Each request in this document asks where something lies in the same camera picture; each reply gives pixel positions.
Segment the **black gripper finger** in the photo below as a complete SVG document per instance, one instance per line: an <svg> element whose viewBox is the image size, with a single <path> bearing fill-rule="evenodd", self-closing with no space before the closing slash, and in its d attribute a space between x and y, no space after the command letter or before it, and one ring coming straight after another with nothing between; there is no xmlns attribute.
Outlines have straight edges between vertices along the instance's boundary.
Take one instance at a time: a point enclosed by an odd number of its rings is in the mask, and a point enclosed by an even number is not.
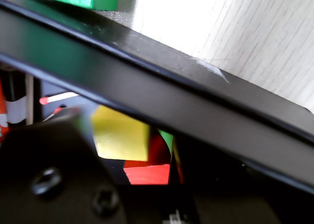
<svg viewBox="0 0 314 224"><path fill-rule="evenodd" d="M3 224L125 224L108 171L84 137L79 108L13 129L0 146Z"/></svg>
<svg viewBox="0 0 314 224"><path fill-rule="evenodd" d="M278 224L242 163L183 135L172 145L170 192L163 224Z"/></svg>

